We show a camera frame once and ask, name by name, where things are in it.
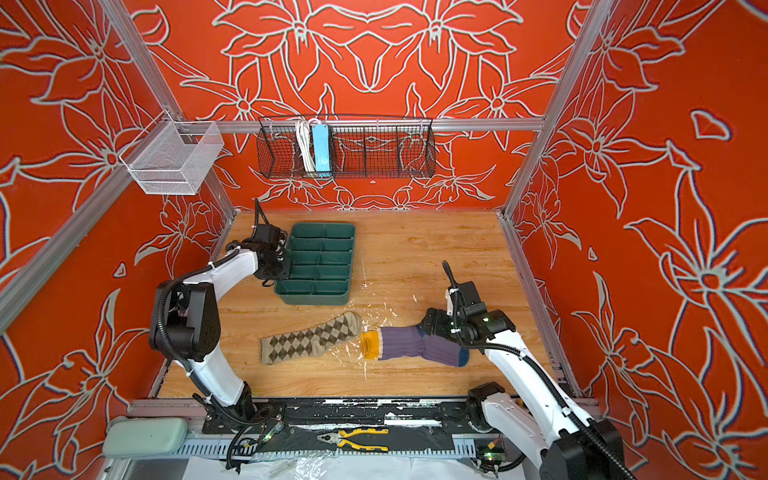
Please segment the green plastic divided tray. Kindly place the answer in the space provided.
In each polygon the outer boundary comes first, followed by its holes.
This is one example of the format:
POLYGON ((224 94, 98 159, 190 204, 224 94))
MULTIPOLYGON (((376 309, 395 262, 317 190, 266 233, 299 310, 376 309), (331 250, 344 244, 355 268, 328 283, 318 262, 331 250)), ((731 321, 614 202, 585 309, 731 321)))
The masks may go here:
POLYGON ((351 223, 296 223, 285 250, 290 261, 288 277, 276 282, 274 292, 287 305, 346 305, 355 237, 351 223))

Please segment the purple sock yellow cuff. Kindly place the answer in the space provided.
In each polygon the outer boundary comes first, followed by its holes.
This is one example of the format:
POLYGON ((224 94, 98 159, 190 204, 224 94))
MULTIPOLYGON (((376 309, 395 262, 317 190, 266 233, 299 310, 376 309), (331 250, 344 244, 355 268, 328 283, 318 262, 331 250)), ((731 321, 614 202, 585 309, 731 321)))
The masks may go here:
POLYGON ((469 350, 437 335, 428 335, 419 325, 381 327, 360 335, 361 352, 369 360, 420 357, 456 368, 469 363, 469 350))

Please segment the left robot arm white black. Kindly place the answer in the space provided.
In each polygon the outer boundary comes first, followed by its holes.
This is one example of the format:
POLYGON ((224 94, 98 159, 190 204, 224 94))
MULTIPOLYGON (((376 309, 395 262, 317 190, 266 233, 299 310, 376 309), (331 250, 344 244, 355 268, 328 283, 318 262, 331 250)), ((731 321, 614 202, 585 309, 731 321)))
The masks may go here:
POLYGON ((287 239, 272 224, 258 225, 251 236, 230 243, 221 259, 165 281, 155 292, 150 347, 181 366, 204 404, 240 425, 254 424, 263 414, 222 352, 218 301, 249 277, 266 286, 286 278, 287 239))

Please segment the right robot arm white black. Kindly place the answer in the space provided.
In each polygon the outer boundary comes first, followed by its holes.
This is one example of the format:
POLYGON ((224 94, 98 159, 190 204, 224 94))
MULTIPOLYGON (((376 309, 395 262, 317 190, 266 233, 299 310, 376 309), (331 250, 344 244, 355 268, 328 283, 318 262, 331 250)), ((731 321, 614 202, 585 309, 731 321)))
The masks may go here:
POLYGON ((513 465, 527 479, 631 479, 624 442, 607 419, 596 419, 536 360, 516 325, 490 310, 472 282, 449 281, 446 307, 431 309, 426 333, 482 353, 512 386, 487 383, 471 396, 480 420, 519 451, 513 465))

